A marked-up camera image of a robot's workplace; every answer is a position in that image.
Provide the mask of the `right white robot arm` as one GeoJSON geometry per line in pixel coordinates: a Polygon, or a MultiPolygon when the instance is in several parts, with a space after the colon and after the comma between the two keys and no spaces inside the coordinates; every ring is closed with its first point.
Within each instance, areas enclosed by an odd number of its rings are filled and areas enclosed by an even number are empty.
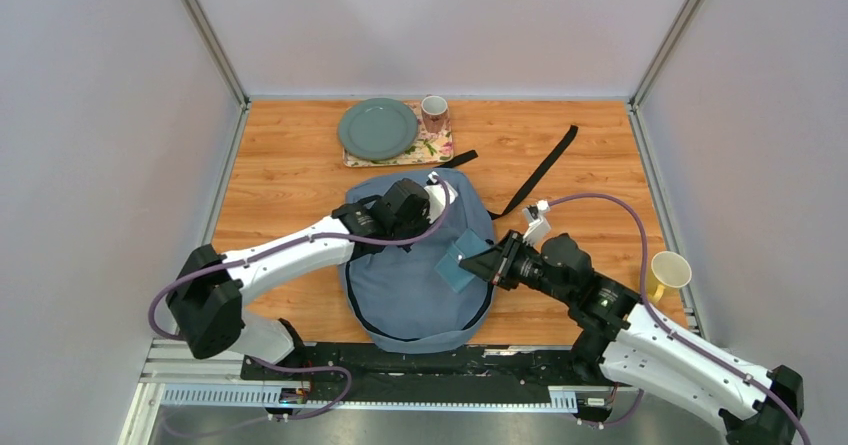
{"type": "Polygon", "coordinates": [[[789,444],[800,435],[803,380],[787,366],[749,363],[674,323],[635,291],[594,270],[568,235],[539,250],[510,232],[464,258],[462,269],[493,286],[523,284],[563,304],[581,328],[570,369],[637,387],[698,416],[729,444],[789,444]]]}

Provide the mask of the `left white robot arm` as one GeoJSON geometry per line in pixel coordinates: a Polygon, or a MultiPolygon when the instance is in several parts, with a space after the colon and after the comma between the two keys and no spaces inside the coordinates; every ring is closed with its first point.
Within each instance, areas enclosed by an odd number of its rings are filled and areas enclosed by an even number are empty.
{"type": "Polygon", "coordinates": [[[194,358],[235,352],[265,361],[280,379],[294,379],[304,370],[305,352],[283,321],[258,316],[248,305],[313,271],[387,247],[410,248],[436,231],[456,197],[437,173],[424,185],[404,178],[381,195],[345,203],[303,230],[252,248],[219,253],[202,245],[155,301],[167,306],[177,339],[194,358]]]}

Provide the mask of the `blue-grey backpack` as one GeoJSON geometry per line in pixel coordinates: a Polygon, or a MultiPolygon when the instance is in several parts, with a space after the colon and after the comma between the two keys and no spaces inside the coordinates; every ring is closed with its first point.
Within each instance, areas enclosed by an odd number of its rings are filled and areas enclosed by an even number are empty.
{"type": "Polygon", "coordinates": [[[445,222],[409,250],[395,246],[338,268],[349,306],[381,350],[400,354],[446,352],[465,345],[491,308],[494,288],[462,270],[459,259],[494,245],[495,222],[516,209],[562,156],[578,133],[571,126],[498,213],[486,209],[460,166],[471,150],[436,167],[457,191],[445,222]]]}

